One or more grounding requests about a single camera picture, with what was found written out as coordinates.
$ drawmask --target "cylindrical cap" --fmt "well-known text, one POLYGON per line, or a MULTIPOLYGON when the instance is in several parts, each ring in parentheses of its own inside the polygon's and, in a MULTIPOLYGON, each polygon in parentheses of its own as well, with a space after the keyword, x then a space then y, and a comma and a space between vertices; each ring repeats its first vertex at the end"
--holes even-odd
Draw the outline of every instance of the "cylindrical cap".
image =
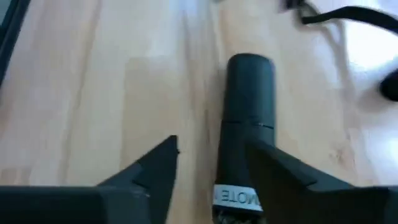
POLYGON ((274 85, 269 59, 255 54, 233 56, 227 67, 223 120, 273 128, 274 85))

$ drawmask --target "white label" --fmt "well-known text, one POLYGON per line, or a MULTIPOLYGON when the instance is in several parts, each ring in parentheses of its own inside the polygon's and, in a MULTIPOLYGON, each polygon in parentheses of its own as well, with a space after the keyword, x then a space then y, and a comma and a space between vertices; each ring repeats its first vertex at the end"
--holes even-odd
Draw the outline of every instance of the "white label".
POLYGON ((242 208, 262 212, 259 197, 250 187, 214 185, 213 205, 242 208))

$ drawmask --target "black cable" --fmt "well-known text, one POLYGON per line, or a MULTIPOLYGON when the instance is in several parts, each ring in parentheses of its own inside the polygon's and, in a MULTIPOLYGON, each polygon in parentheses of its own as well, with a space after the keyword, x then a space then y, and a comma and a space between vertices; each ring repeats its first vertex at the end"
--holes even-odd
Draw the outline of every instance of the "black cable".
MULTIPOLYGON (((287 0, 287 9, 296 9, 303 25, 329 21, 330 19, 351 19, 382 27, 398 35, 398 20, 386 13, 358 6, 346 6, 320 14, 305 0, 287 0)), ((388 100, 398 101, 398 69, 381 82, 380 92, 388 100)))

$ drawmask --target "light wood surface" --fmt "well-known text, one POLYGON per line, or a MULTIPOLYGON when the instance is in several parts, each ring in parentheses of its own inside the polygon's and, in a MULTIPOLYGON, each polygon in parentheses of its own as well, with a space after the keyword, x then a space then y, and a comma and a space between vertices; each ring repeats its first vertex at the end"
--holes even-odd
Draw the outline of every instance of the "light wood surface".
MULTIPOLYGON (((388 0, 312 1, 398 14, 388 0)), ((398 105, 376 92, 398 38, 301 27, 277 0, 32 0, 1 87, 0 184, 95 185, 171 134, 169 223, 210 223, 230 56, 276 68, 277 145, 358 186, 398 184, 398 105)))

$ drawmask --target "wooden table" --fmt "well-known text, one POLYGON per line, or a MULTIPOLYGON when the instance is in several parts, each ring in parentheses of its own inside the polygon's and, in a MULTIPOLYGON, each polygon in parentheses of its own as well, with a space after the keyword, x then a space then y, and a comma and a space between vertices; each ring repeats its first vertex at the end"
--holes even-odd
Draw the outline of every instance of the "wooden table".
MULTIPOLYGON (((378 82, 398 38, 301 27, 278 0, 32 0, 0 99, 0 184, 95 185, 171 134, 169 223, 210 223, 225 65, 276 67, 277 145, 354 185, 398 184, 398 105, 378 82)), ((321 11, 393 0, 313 0, 321 11)))

